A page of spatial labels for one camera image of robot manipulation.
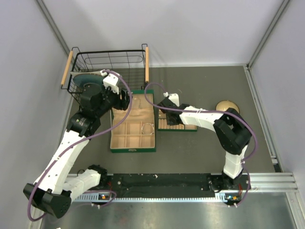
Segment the green jewelry tray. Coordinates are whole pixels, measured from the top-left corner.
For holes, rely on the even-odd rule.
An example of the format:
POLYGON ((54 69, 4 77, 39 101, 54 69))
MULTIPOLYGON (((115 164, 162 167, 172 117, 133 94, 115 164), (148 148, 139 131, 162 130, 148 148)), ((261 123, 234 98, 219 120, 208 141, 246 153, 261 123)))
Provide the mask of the green jewelry tray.
POLYGON ((194 125, 168 125, 166 115, 159 109, 158 110, 158 131, 168 132, 196 132, 197 126, 194 125))

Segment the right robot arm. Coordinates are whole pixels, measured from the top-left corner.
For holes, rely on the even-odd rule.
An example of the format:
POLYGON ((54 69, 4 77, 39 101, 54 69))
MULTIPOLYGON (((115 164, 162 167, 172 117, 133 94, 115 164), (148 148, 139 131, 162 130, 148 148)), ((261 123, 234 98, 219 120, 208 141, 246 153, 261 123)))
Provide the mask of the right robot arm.
POLYGON ((226 111, 208 111, 189 104, 177 106, 169 97, 157 104, 166 115, 168 125, 194 125, 216 133, 225 150, 222 182, 226 188, 235 188, 243 173, 244 155, 253 130, 234 108, 226 111))

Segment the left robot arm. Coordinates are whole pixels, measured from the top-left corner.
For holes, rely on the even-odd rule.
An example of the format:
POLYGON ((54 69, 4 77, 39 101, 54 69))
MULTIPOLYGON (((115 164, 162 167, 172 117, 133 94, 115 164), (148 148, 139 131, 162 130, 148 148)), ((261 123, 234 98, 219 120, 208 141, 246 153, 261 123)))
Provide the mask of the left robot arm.
POLYGON ((89 141, 110 132, 112 128, 96 133, 101 125, 100 118, 112 108, 131 111, 132 91, 129 86, 119 90, 114 84, 86 83, 82 87, 79 110, 70 120, 62 141, 50 163, 34 183, 23 189, 28 199, 27 215, 30 221, 35 207, 44 214, 63 217, 71 203, 91 188, 103 189, 108 184, 105 169, 89 166, 81 175, 67 181, 66 178, 77 157, 89 141))

